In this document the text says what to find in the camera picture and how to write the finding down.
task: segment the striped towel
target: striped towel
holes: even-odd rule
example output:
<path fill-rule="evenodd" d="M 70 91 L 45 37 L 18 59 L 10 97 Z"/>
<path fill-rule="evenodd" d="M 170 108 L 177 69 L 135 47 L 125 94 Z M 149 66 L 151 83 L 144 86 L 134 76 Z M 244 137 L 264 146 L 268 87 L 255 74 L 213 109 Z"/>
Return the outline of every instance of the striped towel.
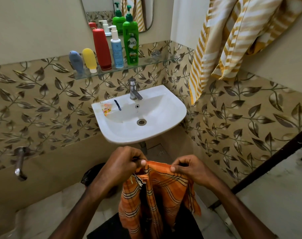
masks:
<path fill-rule="evenodd" d="M 302 0 L 210 0 L 191 67 L 192 104 L 210 76 L 235 77 L 244 54 L 264 49 L 301 13 Z"/>
<path fill-rule="evenodd" d="M 193 181 L 185 175 L 171 173 L 170 167 L 171 165 L 165 163 L 147 161 L 144 169 L 138 169 L 123 184 L 119 217 L 132 239 L 143 238 L 141 219 L 150 222 L 150 238 L 160 238 L 163 232 L 162 220 L 173 228 L 182 202 L 192 213 L 201 215 L 201 209 L 194 198 Z M 144 186 L 145 194 L 141 195 L 141 198 L 146 198 L 145 203 L 140 200 L 140 190 Z M 163 217 L 155 202 L 158 196 L 162 200 Z"/>
<path fill-rule="evenodd" d="M 132 6 L 131 14 L 133 16 L 133 21 L 137 22 L 139 32 L 143 32 L 146 30 L 143 19 L 143 11 L 142 11 L 142 2 L 141 0 L 122 0 L 121 11 L 122 15 L 125 17 L 128 13 L 127 5 Z"/>

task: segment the green shampoo bottle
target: green shampoo bottle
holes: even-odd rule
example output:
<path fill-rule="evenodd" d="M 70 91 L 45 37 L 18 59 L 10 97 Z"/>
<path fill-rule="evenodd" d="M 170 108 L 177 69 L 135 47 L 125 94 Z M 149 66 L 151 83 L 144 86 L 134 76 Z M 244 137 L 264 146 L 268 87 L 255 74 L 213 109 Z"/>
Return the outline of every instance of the green shampoo bottle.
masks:
<path fill-rule="evenodd" d="M 122 34 L 122 25 L 125 22 L 125 17 L 122 16 L 121 11 L 119 10 L 119 3 L 115 2 L 117 6 L 116 16 L 112 19 L 112 24 L 117 26 L 118 34 Z"/>
<path fill-rule="evenodd" d="M 139 53 L 139 30 L 137 22 L 133 21 L 130 13 L 131 6 L 128 5 L 128 14 L 125 16 L 126 21 L 123 23 L 123 41 L 125 43 L 125 52 L 129 65 L 138 64 Z"/>

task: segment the person's right arm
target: person's right arm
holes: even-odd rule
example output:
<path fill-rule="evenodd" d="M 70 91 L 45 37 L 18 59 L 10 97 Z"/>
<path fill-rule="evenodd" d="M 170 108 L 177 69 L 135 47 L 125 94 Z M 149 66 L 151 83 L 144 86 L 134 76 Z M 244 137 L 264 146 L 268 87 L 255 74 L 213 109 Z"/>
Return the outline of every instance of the person's right arm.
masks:
<path fill-rule="evenodd" d="M 221 201 L 242 239 L 277 238 L 195 155 L 177 158 L 170 170 L 173 173 L 185 174 L 198 185 L 210 189 Z"/>

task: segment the person's left hand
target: person's left hand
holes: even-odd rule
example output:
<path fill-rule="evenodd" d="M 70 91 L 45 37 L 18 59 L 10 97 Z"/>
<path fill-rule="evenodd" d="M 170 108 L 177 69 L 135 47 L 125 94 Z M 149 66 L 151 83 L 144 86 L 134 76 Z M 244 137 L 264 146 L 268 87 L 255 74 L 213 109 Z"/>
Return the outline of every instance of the person's left hand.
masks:
<path fill-rule="evenodd" d="M 112 187 L 125 182 L 137 168 L 145 166 L 146 160 L 145 155 L 137 148 L 118 147 L 92 183 L 94 186 L 102 186 L 102 193 L 105 195 Z"/>

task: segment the sink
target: sink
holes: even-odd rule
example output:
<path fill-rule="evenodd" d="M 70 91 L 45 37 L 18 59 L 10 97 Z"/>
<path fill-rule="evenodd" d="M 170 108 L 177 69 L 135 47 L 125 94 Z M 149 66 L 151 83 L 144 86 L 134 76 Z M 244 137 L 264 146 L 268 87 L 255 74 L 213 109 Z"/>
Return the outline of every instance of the sink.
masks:
<path fill-rule="evenodd" d="M 185 105 L 164 85 L 139 93 L 143 97 L 140 101 L 131 100 L 130 94 L 126 94 L 91 105 L 100 130 L 109 142 L 145 141 L 175 127 L 186 115 Z M 106 116 L 101 108 L 103 104 L 112 104 Z"/>

